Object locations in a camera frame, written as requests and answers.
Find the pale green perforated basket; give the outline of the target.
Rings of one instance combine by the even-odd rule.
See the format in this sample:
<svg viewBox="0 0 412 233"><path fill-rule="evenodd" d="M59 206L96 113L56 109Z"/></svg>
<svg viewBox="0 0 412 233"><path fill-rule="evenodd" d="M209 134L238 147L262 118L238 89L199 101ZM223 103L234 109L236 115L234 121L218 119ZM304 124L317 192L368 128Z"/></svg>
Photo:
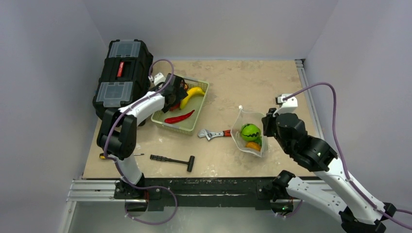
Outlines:
<svg viewBox="0 0 412 233"><path fill-rule="evenodd" d="M190 90L191 88L198 87L205 94L204 95L196 94L192 96L188 100L186 106L183 109L177 108L173 111L168 111L166 113L162 111L157 111L154 114L152 114L151 121L158 128L175 131L175 132L179 132L179 133L183 133L187 135L192 135L195 129L196 123L198 121L199 115L201 114L202 107L205 105L205 101L206 101L206 97L207 97L208 89L209 89L209 83L206 81L196 80L193 78L183 78L183 79L188 86L188 90ZM187 115L192 110L194 110L194 112L189 117L187 117L186 119L183 119L180 122L177 122L174 124L169 124L165 122L167 118Z"/></svg>

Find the green watermelon toy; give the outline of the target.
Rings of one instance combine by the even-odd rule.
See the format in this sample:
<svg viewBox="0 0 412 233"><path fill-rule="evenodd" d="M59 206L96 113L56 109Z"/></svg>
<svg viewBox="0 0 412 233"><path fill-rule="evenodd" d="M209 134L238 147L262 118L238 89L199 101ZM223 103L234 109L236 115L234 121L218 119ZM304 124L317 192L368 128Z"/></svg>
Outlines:
<svg viewBox="0 0 412 233"><path fill-rule="evenodd" d="M261 137L261 130L255 124L244 124L240 129L240 136L246 142L256 141Z"/></svg>

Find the clear zip top bag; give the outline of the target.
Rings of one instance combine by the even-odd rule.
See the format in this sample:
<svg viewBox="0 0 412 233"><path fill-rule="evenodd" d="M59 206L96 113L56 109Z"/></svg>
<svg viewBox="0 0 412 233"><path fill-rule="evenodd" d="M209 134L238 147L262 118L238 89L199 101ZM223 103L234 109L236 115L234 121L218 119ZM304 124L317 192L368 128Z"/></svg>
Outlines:
<svg viewBox="0 0 412 233"><path fill-rule="evenodd" d="M255 157L264 157L268 151L267 137L263 135L263 113L246 111L239 106L239 114L230 130L237 148Z"/></svg>

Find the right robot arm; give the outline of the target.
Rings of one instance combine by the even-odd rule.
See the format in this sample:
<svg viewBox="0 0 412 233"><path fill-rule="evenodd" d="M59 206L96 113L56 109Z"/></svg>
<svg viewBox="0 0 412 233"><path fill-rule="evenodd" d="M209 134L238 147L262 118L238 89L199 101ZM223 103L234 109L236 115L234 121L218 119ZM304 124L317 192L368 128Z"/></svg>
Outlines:
<svg viewBox="0 0 412 233"><path fill-rule="evenodd" d="M312 187L293 173L283 170L272 182L273 199L287 195L304 200L341 223L347 233L383 233L383 221L393 217L396 207L377 199L367 201L354 178L345 176L341 159L324 140L308 134L304 121L294 113L279 114L269 109L262 118L263 135L274 137L283 151L301 167L314 173L334 193Z"/></svg>

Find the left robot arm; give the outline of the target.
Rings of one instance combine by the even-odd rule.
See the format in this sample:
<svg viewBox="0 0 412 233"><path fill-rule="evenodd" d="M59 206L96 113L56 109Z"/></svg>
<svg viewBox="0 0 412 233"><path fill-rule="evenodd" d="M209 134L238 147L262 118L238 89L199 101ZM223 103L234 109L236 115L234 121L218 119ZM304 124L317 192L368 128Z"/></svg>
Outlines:
<svg viewBox="0 0 412 233"><path fill-rule="evenodd" d="M148 91L133 103L105 110L98 132L97 145L106 159L112 160L127 184L126 193L134 199L143 196L143 172L138 168L133 152L137 143L137 127L157 111L167 112L187 96L186 81L169 74L163 84Z"/></svg>

